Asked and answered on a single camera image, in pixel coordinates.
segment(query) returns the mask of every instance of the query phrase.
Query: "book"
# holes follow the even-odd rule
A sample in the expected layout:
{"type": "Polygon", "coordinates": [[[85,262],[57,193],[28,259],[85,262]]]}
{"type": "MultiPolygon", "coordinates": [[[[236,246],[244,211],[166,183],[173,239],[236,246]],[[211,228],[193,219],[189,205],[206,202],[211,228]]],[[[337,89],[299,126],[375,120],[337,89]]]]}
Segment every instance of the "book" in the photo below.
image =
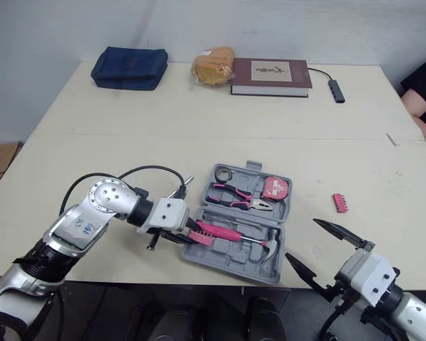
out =
{"type": "Polygon", "coordinates": [[[231,94],[307,97],[312,88],[306,60],[234,58],[231,94]]]}

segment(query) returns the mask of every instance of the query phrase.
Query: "bread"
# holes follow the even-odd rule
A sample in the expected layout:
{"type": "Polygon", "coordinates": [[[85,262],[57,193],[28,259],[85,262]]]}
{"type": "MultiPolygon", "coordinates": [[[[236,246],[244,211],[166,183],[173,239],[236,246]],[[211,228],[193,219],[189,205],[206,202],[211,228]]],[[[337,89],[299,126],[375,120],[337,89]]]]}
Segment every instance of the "bread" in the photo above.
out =
{"type": "Polygon", "coordinates": [[[191,73],[206,85],[223,85],[229,80],[234,51],[229,46],[209,48],[194,60],[191,73]]]}

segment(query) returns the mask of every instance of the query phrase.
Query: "gray plastic case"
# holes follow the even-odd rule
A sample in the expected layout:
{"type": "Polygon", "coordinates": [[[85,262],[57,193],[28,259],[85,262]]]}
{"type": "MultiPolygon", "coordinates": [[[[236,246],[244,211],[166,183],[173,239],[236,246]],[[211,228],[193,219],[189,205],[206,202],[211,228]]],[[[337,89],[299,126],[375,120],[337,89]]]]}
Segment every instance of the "gray plastic case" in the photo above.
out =
{"type": "Polygon", "coordinates": [[[276,285],[280,280],[282,260],[284,257],[285,231],[280,223],[286,221],[290,209],[290,196],[292,193],[292,181],[279,175],[261,172],[262,164],[248,161],[246,168],[239,168],[223,164],[216,164],[209,176],[207,187],[204,190],[202,201],[206,206],[197,211],[197,220],[208,224],[214,224],[242,233],[245,237],[253,239],[269,239],[269,233],[276,229],[278,248],[274,255],[266,260],[266,252],[260,244],[254,242],[231,242],[225,239],[213,237],[212,245],[207,247],[201,244],[187,244],[183,248],[182,258],[198,264],[210,266],[237,276],[251,280],[276,285]],[[227,167],[232,171],[232,179],[227,181],[240,190],[252,192],[255,198],[259,198],[265,178],[276,176],[285,180],[289,185],[289,195],[279,202],[267,200],[273,206],[272,211],[241,210],[236,207],[225,207],[206,201],[208,195],[219,197],[221,200],[237,201],[237,197],[222,190],[213,188],[215,183],[214,171],[218,167],[227,167]]]}

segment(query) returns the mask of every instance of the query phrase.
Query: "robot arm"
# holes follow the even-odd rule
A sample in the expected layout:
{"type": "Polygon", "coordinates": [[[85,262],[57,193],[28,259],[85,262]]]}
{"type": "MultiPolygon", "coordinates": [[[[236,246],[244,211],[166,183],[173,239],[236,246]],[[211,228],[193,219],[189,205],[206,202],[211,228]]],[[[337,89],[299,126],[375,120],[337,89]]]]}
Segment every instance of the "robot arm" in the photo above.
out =
{"type": "Polygon", "coordinates": [[[341,296],[336,311],[320,332],[320,341],[324,341],[333,321],[353,305],[363,311],[363,323],[371,323],[393,340],[395,336],[391,327],[404,330],[411,337],[410,341],[426,341],[426,304],[416,296],[403,292],[395,284],[399,270],[393,268],[387,258],[371,253],[374,243],[359,238],[337,224],[317,219],[314,221],[335,237],[345,239],[356,247],[355,253],[334,277],[335,285],[327,288],[322,288],[314,281],[314,272],[286,253],[298,275],[329,302],[341,296]]]}
{"type": "Polygon", "coordinates": [[[0,278],[0,333],[6,340],[35,336],[66,274],[114,217],[137,226],[138,233],[175,231],[186,225],[189,209],[182,199],[151,202],[116,178],[93,183],[82,203],[67,209],[0,278]]]}

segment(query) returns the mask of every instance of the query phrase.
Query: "pink pliers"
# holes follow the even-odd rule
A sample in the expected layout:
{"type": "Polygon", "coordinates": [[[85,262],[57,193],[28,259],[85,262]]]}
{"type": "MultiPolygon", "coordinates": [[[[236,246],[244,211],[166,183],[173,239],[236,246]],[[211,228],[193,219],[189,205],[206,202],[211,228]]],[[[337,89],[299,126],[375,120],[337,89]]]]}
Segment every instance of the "pink pliers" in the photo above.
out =
{"type": "Polygon", "coordinates": [[[207,196],[207,201],[212,202],[214,204],[219,204],[227,207],[237,207],[240,210],[250,210],[251,208],[255,208],[256,210],[264,210],[264,211],[272,211],[273,206],[268,204],[267,202],[261,199],[255,199],[253,197],[253,193],[246,192],[245,190],[239,190],[234,186],[227,185],[225,183],[213,183],[213,188],[218,188],[229,192],[243,201],[224,201],[219,199],[218,197],[207,196]]]}

